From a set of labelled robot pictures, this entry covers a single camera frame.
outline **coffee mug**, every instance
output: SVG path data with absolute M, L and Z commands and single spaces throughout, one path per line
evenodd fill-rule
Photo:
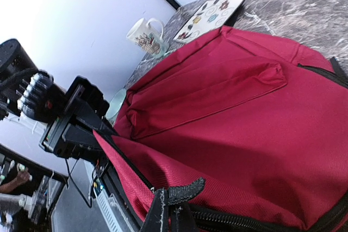
M 151 27 L 151 22 L 158 22 L 161 25 L 161 33 Z M 156 18 L 148 21 L 145 18 L 138 20 L 127 34 L 127 39 L 136 43 L 144 51 L 155 58 L 163 56 L 169 48 L 169 44 L 163 40 L 164 25 Z

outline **coaster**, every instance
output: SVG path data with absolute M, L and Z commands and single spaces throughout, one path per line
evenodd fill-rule
M 207 0 L 180 29 L 173 40 L 189 43 L 199 36 L 223 26 L 244 0 Z

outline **hand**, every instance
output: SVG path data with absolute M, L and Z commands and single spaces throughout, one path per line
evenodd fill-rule
M 16 182 L 18 186 L 20 186 L 28 182 L 29 178 L 30 178 L 30 174 L 28 172 L 28 168 L 26 168 L 24 171 L 18 171 Z

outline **marble countertop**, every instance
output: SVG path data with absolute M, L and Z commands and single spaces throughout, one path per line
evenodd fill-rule
M 184 5 L 165 26 L 170 50 L 183 44 L 172 39 L 206 0 Z M 348 0 L 246 0 L 235 28 L 287 37 L 325 57 L 337 57 L 348 71 Z M 131 87 L 163 58 L 144 56 L 128 80 Z

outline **red backpack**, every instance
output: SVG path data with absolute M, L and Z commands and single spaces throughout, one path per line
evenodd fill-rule
M 223 27 L 152 68 L 127 92 L 119 136 L 96 134 L 141 231 L 338 231 L 348 81 L 333 63 Z

